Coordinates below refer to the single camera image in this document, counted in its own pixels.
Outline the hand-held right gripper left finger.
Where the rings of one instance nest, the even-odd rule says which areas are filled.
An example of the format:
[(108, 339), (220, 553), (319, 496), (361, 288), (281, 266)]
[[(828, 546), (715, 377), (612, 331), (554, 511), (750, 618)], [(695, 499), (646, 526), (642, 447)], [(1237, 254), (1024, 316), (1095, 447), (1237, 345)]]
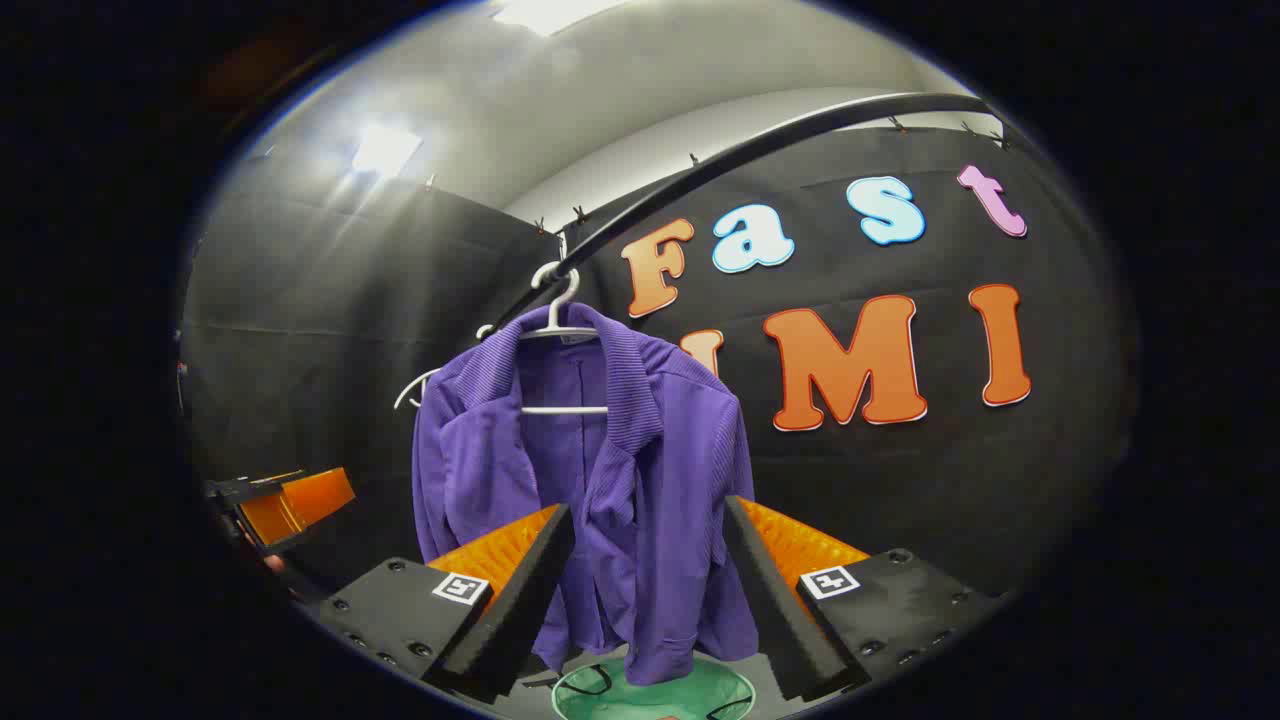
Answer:
[(490, 703), (532, 652), (575, 546), (556, 503), (428, 564), (388, 559), (317, 605), (317, 623), (375, 664)]

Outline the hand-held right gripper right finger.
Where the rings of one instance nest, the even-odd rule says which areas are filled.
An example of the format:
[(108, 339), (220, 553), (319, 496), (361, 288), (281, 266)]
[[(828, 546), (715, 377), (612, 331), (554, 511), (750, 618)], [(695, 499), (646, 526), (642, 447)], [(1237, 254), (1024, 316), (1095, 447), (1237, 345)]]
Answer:
[(1004, 602), (911, 550), (867, 553), (739, 496), (724, 505), (724, 543), (786, 700), (887, 685)]

